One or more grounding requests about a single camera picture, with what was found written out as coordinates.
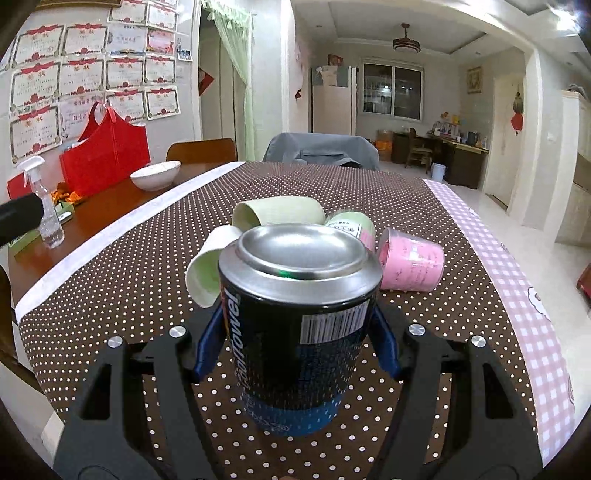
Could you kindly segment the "green door curtain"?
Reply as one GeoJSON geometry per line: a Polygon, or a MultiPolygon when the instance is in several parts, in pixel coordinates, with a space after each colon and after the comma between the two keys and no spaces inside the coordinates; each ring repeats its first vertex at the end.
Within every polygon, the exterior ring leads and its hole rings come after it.
{"type": "Polygon", "coordinates": [[[243,97],[243,135],[245,160],[256,161],[256,127],[252,105],[252,14],[225,1],[202,1],[208,18],[214,22],[233,68],[245,85],[243,97]]]}

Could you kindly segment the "black blue metal can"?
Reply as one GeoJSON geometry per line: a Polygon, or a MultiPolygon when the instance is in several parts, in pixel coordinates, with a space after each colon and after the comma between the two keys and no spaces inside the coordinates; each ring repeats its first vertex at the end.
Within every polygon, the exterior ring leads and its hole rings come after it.
{"type": "Polygon", "coordinates": [[[337,416],[382,282],[352,234],[257,226],[221,251],[221,304],[243,409],[260,428],[304,436],[337,416]]]}

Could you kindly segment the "dark wooden desk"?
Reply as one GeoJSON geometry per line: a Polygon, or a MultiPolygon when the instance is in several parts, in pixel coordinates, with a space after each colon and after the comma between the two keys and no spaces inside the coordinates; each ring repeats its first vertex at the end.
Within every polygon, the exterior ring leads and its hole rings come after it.
{"type": "MultiPolygon", "coordinates": [[[[478,189],[484,174],[485,160],[488,151],[479,147],[453,141],[445,137],[420,136],[420,143],[433,151],[434,163],[446,166],[444,180],[452,185],[478,189]]],[[[392,161],[405,166],[409,152],[409,132],[394,132],[392,161]]],[[[413,161],[410,165],[425,166],[420,161],[413,161]]]]}

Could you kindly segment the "ceiling fan lamp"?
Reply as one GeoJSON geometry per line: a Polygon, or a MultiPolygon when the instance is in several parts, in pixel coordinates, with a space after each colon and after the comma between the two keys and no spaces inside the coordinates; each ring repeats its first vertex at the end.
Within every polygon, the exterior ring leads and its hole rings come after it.
{"type": "Polygon", "coordinates": [[[408,51],[412,53],[420,53],[422,50],[421,44],[418,40],[412,39],[408,36],[408,23],[402,23],[401,29],[404,30],[404,36],[395,38],[392,42],[393,49],[396,51],[408,51]]]}

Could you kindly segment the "white waste bin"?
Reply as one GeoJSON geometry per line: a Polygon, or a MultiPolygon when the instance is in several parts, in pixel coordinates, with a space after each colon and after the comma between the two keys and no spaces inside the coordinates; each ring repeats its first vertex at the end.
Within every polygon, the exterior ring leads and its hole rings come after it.
{"type": "Polygon", "coordinates": [[[446,174],[446,166],[434,163],[431,170],[431,179],[437,182],[443,182],[446,174]]]}

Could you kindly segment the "white green-lined paper cup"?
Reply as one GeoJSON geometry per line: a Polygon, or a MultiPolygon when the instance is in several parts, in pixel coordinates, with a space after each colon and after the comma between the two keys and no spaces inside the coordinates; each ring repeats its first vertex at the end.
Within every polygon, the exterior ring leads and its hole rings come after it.
{"type": "Polygon", "coordinates": [[[242,230],[231,225],[214,228],[188,264],[185,270],[186,290],[192,301],[201,308],[208,308],[215,303],[219,295],[219,255],[241,234],[242,230]]]}

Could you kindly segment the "small framed wall picture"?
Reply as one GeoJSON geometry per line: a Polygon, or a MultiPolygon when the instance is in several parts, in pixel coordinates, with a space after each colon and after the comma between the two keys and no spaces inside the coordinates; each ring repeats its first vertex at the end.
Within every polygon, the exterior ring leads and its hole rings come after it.
{"type": "Polygon", "coordinates": [[[467,93],[479,94],[483,90],[483,68],[481,66],[470,68],[466,72],[467,93]]]}

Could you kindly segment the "pink plastic cup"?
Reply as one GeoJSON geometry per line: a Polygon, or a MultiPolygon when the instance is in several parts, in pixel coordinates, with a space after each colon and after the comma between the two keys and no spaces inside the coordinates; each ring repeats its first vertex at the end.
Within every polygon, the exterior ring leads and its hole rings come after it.
{"type": "Polygon", "coordinates": [[[431,292],[444,274],[445,252],[440,244],[393,228],[381,236],[378,259],[385,291],[431,292]]]}

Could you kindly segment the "white ceramic bowl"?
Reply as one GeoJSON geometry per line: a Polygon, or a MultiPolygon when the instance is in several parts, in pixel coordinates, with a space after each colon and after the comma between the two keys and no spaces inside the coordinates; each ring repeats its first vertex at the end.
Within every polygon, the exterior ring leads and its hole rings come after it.
{"type": "Polygon", "coordinates": [[[179,174],[179,161],[150,163],[130,174],[132,183],[140,190],[152,192],[170,186],[179,174]]]}

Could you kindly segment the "brown polka dot tablecloth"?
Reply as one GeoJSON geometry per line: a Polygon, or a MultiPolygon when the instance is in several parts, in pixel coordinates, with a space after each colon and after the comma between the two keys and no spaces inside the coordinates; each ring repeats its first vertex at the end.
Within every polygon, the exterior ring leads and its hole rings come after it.
{"type": "MultiPolygon", "coordinates": [[[[21,319],[20,332],[40,386],[60,417],[79,380],[114,335],[149,340],[186,321],[194,303],[184,272],[208,234],[228,224],[239,202],[283,195],[311,197],[331,213],[367,214],[388,227],[440,244],[445,273],[432,293],[388,292],[390,309],[434,334],[464,341],[481,334],[509,373],[523,410],[536,416],[527,367],[509,314],[475,250],[420,178],[344,167],[249,163],[187,193],[125,233],[75,273],[52,277],[45,300],[21,319]]],[[[245,414],[224,350],[214,372],[194,388],[228,479],[363,479],[384,441],[402,392],[363,344],[339,413],[301,437],[270,435],[245,414]]]]}

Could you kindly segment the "window with dark glass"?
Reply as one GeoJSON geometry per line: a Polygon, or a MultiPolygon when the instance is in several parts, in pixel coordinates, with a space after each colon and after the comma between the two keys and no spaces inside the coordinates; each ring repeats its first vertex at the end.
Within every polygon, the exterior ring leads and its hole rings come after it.
{"type": "Polygon", "coordinates": [[[363,113],[421,120],[423,76],[415,67],[363,64],[363,113]]]}

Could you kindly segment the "red door ornament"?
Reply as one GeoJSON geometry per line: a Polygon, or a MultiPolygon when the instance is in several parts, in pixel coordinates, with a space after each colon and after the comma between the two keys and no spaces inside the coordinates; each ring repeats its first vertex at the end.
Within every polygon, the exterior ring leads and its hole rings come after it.
{"type": "Polygon", "coordinates": [[[520,91],[517,91],[513,101],[513,116],[510,124],[515,135],[519,135],[522,132],[524,125],[524,100],[520,91]]]}

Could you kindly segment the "cream tall cabinet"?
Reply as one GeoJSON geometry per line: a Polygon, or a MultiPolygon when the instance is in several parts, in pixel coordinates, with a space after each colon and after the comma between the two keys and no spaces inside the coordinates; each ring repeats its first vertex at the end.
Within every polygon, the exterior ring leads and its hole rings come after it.
{"type": "Polygon", "coordinates": [[[590,102],[563,92],[556,241],[590,247],[590,102]]]}

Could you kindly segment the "white refrigerator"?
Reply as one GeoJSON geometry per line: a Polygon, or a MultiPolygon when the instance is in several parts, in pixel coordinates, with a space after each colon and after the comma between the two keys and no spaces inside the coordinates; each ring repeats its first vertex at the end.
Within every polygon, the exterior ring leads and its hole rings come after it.
{"type": "Polygon", "coordinates": [[[358,68],[311,69],[311,132],[356,136],[358,68]]]}

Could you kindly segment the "pink checked tablecloth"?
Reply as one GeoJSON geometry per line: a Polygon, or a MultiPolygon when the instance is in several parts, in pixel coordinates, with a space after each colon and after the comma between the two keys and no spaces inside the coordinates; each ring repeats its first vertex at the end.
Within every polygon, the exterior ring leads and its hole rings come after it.
{"type": "Polygon", "coordinates": [[[576,429],[572,383],[554,326],[519,263],[476,211],[446,184],[426,185],[475,250],[503,302],[527,367],[542,463],[548,464],[576,429]]]}

